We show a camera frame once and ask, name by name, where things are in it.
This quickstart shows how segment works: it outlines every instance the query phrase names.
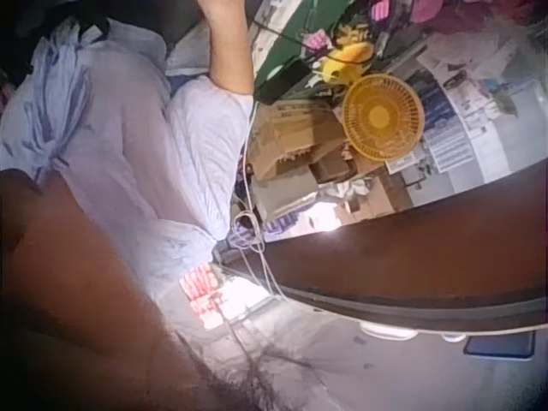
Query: forearm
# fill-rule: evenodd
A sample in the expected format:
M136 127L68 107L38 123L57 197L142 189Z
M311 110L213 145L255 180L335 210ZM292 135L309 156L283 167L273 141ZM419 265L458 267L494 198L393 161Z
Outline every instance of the forearm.
M238 94L253 94L253 63L243 0L200 2L211 29L211 81Z

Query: person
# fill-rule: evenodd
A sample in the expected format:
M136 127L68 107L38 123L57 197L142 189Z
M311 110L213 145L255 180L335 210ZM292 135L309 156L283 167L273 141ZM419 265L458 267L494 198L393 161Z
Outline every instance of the person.
M253 108L244 0L197 1L208 75L172 91L158 34L68 19L38 43L0 123L0 170L40 189L59 175L154 300L228 234Z
M228 232L253 105L244 1L198 3L210 73L173 99L158 35L66 21L6 108L3 409L275 407L255 367L223 381L153 300Z

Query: green surface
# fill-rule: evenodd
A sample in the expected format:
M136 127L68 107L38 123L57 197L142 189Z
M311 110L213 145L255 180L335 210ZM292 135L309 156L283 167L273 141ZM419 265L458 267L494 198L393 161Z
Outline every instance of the green surface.
M327 30L337 21L339 16L348 7L349 3L349 0L319 0L316 17L314 19L315 22L310 28L313 31L319 30L320 28ZM305 26L305 21L312 5L313 0L303 0L283 29L283 34L291 36L294 39L302 40L301 32ZM287 39L278 38L268 54L265 63L257 73L255 86L260 86L266 80L268 74L277 66L284 64L291 57L299 56L300 54L301 47L299 45L296 45Z

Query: yellow basket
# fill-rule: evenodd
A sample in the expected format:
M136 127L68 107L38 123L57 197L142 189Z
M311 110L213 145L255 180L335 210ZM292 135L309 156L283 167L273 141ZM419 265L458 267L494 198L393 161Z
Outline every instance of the yellow basket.
M342 125L355 149L377 161L408 154L425 127L414 90L387 74L372 74L350 87L342 104Z

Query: yellow object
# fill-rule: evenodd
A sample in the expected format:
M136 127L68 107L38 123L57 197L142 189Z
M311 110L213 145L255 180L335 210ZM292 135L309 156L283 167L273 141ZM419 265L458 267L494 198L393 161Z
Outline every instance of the yellow object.
M354 83L342 103L342 125L355 149L377 161L409 153L425 127L419 97L405 82L372 74Z
M343 62L366 62L373 55L373 46L370 43L358 43L347 45L342 50L333 50L322 66L322 77L326 83L339 82L350 85L369 69L359 64L346 64Z

